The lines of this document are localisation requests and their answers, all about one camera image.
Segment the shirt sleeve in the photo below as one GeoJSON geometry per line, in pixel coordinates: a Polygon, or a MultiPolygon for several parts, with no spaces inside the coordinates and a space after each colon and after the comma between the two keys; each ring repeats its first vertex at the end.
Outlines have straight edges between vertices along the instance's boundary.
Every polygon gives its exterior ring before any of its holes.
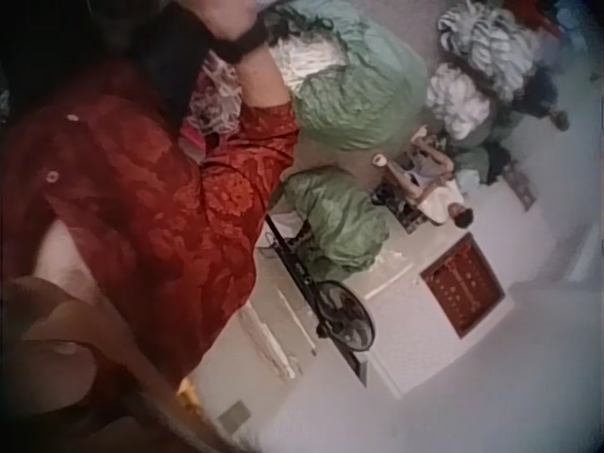
{"type": "Polygon", "coordinates": [[[240,130],[201,167],[202,199],[212,230],[251,251],[281,173],[294,162],[298,127],[291,103],[242,107],[240,130]]]}

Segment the textile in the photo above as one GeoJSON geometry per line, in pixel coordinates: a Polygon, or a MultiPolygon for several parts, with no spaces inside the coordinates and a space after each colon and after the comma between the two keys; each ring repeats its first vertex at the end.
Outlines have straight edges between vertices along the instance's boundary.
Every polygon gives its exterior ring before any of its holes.
{"type": "Polygon", "coordinates": [[[545,118],[558,102],[558,90],[551,77],[551,71],[539,65],[531,75],[525,88],[512,101],[512,108],[535,118],[545,118]]]}
{"type": "Polygon", "coordinates": [[[462,140],[482,124],[491,111],[489,99],[477,90],[469,75],[442,63],[429,82],[426,105],[454,140],[462,140]]]}
{"type": "Polygon", "coordinates": [[[343,151],[399,144],[411,135],[428,82],[421,58],[346,2],[293,0],[275,6],[277,15],[283,11],[289,17],[291,10],[304,18],[305,27],[324,25],[347,61],[302,84],[294,104],[304,135],[343,151]]]}
{"type": "Polygon", "coordinates": [[[448,207],[452,203],[463,204],[463,195],[454,180],[434,189],[417,208],[432,222],[442,225],[449,219],[448,207]]]}
{"type": "Polygon", "coordinates": [[[290,176],[287,200],[312,235],[296,253],[317,279],[344,279],[371,267],[388,227],[383,213],[348,172],[322,167],[290,176]]]}
{"type": "Polygon", "coordinates": [[[181,133],[206,151],[206,137],[216,134],[225,145],[239,127],[242,88],[235,68],[209,51],[199,72],[181,133]]]}
{"type": "Polygon", "coordinates": [[[538,41],[506,9],[466,0],[438,21],[443,49],[483,75],[499,99],[509,103],[534,70],[538,41]]]}
{"type": "Polygon", "coordinates": [[[289,104],[243,107],[228,147],[197,166],[160,107],[133,66],[111,61],[8,132],[2,272],[30,275],[59,218],[143,353],[176,384],[254,286],[254,244],[297,126],[289,104]]]}

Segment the green fabric bundle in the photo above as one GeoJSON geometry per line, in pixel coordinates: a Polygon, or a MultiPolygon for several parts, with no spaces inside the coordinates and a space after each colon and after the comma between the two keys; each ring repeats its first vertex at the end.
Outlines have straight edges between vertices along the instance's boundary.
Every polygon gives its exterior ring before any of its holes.
{"type": "Polygon", "coordinates": [[[371,267],[388,227],[352,175],[338,167],[308,170],[290,176],[284,192],[310,224],[312,236],[296,251],[314,277],[342,280],[371,267]]]}
{"type": "Polygon", "coordinates": [[[347,3],[293,0],[285,3],[312,24],[330,31],[349,64],[308,76],[294,105],[302,133],[341,150],[397,144],[410,134],[426,99],[424,62],[385,28],[347,3]]]}

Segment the hand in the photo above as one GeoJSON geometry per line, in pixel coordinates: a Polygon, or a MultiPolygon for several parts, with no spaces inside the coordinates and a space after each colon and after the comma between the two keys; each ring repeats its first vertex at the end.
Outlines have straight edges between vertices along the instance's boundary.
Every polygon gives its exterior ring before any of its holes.
{"type": "Polygon", "coordinates": [[[419,129],[417,129],[417,132],[413,134],[413,137],[411,137],[411,143],[417,144],[419,142],[422,142],[427,135],[428,128],[426,127],[426,125],[423,125],[419,129]]]}
{"type": "Polygon", "coordinates": [[[177,0],[218,40],[237,41],[256,22],[254,0],[177,0]]]}

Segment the red floral shirt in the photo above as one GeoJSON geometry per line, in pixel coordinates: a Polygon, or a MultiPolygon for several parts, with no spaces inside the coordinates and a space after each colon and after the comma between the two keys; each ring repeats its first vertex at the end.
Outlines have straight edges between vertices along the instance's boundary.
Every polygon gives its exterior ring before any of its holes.
{"type": "Polygon", "coordinates": [[[59,218],[143,352],[178,382],[252,291],[254,245],[298,129],[290,104],[243,107],[240,132],[198,166],[159,105],[112,62],[8,133],[2,275],[30,275],[59,218]]]}

